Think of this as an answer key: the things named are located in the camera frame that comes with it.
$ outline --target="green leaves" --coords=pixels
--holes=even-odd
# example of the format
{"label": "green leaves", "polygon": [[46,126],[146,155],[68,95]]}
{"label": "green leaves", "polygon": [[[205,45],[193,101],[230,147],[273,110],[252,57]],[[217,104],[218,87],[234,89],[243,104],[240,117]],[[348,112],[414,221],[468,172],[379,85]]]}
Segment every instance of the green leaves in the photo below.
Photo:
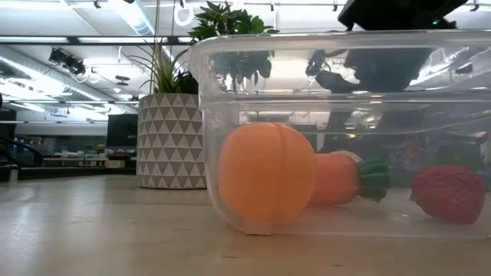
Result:
{"label": "green leaves", "polygon": [[[246,10],[230,9],[230,4],[224,5],[206,2],[207,7],[202,7],[203,13],[196,15],[199,24],[189,36],[193,38],[192,43],[218,35],[254,35],[254,34],[276,34],[272,26],[265,26],[259,16],[252,16]],[[224,78],[232,78],[233,90],[236,92],[237,84],[242,84],[244,79],[251,80],[254,84],[259,81],[259,75],[264,78],[271,76],[272,64],[269,60],[270,54],[274,52],[230,52],[214,56],[215,72]]]}
{"label": "green leaves", "polygon": [[390,188],[387,163],[382,160],[365,160],[358,163],[360,189],[358,195],[380,202]]}
{"label": "green leaves", "polygon": [[153,92],[158,93],[186,93],[198,94],[198,83],[189,71],[178,71],[175,69],[177,61],[187,52],[181,51],[173,60],[164,56],[162,44],[153,46],[153,53],[137,46],[144,51],[148,57],[129,56],[129,58],[146,67],[152,72],[153,78],[143,82],[140,88],[148,83],[153,84]]}

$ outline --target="toy peach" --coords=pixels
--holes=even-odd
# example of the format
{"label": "toy peach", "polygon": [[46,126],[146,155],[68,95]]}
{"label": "toy peach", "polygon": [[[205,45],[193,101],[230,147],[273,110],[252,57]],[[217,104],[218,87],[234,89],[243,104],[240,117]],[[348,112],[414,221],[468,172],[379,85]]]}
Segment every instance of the toy peach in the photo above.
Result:
{"label": "toy peach", "polygon": [[310,143],[282,123],[252,123],[230,133],[219,161],[219,194],[249,224],[297,216],[317,183]]}
{"label": "toy peach", "polygon": [[387,164],[356,161],[346,153],[317,154],[318,184],[311,205],[327,207],[353,201],[356,196],[381,201],[389,187]]}

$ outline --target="plush toy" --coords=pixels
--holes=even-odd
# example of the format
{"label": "plush toy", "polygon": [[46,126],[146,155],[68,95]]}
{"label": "plush toy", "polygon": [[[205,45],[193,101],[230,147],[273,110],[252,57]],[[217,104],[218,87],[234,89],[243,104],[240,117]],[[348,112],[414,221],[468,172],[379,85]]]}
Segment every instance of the plush toy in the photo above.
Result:
{"label": "plush toy", "polygon": [[464,165],[431,166],[412,186],[414,201],[434,218],[457,224],[472,224],[483,210],[484,181]]}
{"label": "plush toy", "polygon": [[356,163],[353,155],[318,154],[318,184],[311,205],[329,207],[353,201],[356,196],[381,201],[389,188],[387,164],[380,160]]}
{"label": "plush toy", "polygon": [[297,216],[317,182],[310,143],[282,123],[251,123],[230,133],[219,160],[219,194],[250,224]]}

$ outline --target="toy carrot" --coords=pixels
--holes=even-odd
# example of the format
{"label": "toy carrot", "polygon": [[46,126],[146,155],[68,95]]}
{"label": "toy carrot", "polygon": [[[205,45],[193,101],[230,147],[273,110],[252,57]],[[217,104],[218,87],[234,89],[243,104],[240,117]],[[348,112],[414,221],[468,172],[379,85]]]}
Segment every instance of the toy carrot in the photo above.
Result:
{"label": "toy carrot", "polygon": [[387,164],[381,160],[358,164],[343,153],[317,154],[318,184],[310,204],[333,206],[361,196],[376,202],[387,195],[390,185]]}

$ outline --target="table surface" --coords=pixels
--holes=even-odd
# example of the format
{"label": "table surface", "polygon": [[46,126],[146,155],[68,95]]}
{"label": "table surface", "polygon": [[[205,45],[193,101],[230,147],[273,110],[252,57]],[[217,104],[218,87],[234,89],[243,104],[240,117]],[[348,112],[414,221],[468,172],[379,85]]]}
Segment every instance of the table surface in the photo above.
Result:
{"label": "table surface", "polygon": [[207,192],[140,189],[133,176],[0,186],[0,274],[491,275],[491,241],[249,236]]}

